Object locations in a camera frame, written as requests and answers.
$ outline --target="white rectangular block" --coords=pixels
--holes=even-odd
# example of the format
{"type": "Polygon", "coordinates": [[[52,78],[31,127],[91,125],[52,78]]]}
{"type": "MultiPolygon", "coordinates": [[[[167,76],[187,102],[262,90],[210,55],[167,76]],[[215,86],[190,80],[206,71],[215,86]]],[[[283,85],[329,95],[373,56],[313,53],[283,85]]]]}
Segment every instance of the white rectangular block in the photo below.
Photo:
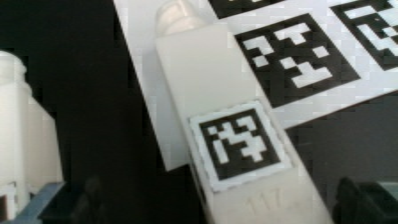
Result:
{"type": "Polygon", "coordinates": [[[43,186],[63,181],[55,121],[32,98],[20,59],[0,52],[0,189],[13,219],[43,186]]]}
{"type": "Polygon", "coordinates": [[[333,223],[226,26],[158,38],[157,48],[210,219],[333,223]]]}

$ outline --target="white cylindrical object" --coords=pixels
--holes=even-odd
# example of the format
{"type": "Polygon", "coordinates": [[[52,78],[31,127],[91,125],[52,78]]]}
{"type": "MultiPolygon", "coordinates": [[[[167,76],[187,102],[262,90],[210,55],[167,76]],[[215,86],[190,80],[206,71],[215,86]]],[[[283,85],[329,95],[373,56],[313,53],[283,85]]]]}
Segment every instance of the white cylindrical object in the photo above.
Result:
{"type": "Polygon", "coordinates": [[[31,193],[63,181],[55,122],[32,98],[25,71],[22,60],[0,52],[0,188],[16,188],[16,200],[7,199],[16,212],[31,193]]]}
{"type": "Polygon", "coordinates": [[[158,36],[198,29],[205,25],[206,22],[198,16],[190,3],[183,0],[169,1],[157,15],[158,36]]]}

